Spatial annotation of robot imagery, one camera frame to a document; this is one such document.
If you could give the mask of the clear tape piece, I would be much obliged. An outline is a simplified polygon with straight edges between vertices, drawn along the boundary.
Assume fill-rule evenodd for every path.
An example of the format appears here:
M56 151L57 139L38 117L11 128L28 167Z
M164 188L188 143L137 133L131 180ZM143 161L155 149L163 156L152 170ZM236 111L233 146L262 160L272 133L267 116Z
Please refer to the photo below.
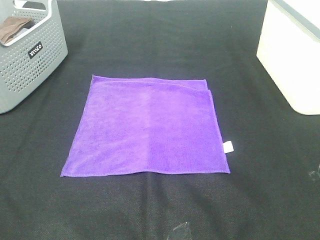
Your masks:
M167 240L192 240L190 223L184 222L173 228L172 232L167 236Z
M320 165L316 170L308 172L308 176L313 182L318 182L320 180Z

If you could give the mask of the black table cloth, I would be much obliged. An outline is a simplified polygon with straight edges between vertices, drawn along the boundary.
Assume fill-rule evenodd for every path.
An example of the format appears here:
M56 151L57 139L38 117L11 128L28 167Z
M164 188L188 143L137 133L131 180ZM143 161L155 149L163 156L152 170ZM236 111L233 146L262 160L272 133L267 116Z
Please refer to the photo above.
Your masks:
M320 118L256 57L264 0L60 0L68 55L0 117L3 240L317 240ZM61 177L92 75L206 79L230 174Z

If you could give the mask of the clear tape piece bottom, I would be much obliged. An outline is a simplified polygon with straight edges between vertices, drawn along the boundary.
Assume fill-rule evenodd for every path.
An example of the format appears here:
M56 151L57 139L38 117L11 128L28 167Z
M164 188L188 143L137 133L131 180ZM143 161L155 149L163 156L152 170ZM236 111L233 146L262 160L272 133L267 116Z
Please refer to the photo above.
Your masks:
M167 240L192 240L190 223L184 222L173 228L172 232L167 236Z

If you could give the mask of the white plastic bin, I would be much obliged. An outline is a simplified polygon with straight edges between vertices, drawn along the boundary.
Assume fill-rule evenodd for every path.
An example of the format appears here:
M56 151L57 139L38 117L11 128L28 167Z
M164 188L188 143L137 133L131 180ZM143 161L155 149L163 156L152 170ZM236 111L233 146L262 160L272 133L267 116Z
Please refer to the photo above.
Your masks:
M319 115L318 0L269 0L256 56L293 110Z

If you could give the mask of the brown folded towel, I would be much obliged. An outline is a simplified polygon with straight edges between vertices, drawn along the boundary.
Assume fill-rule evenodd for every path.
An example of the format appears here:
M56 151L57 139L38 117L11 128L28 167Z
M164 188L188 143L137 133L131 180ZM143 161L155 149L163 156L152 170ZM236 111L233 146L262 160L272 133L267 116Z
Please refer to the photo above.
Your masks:
M12 40L15 34L32 23L30 17L8 16L0 24L0 42L4 45Z

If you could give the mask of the purple microfiber towel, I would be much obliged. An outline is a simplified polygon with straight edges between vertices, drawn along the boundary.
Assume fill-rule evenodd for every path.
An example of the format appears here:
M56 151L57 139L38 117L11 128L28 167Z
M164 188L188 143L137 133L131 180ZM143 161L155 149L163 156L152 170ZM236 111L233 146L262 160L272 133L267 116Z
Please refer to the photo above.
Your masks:
M93 75L63 177L229 173L207 81Z

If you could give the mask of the grey perforated plastic basket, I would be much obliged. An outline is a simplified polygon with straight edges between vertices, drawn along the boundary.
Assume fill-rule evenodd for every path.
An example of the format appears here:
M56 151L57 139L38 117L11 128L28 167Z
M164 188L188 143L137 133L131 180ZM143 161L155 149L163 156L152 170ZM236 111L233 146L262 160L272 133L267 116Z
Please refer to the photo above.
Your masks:
M43 9L0 2L0 20L30 18L34 25L0 45L0 112L6 113L28 97L60 65L68 54L58 3L42 0Z

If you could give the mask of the clear tape piece right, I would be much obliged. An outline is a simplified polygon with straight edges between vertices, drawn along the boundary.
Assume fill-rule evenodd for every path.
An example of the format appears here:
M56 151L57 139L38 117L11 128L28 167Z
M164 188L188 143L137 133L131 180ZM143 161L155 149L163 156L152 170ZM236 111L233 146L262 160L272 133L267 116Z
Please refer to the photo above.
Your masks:
M313 182L318 182L320 180L320 165L316 170L308 172L308 176Z

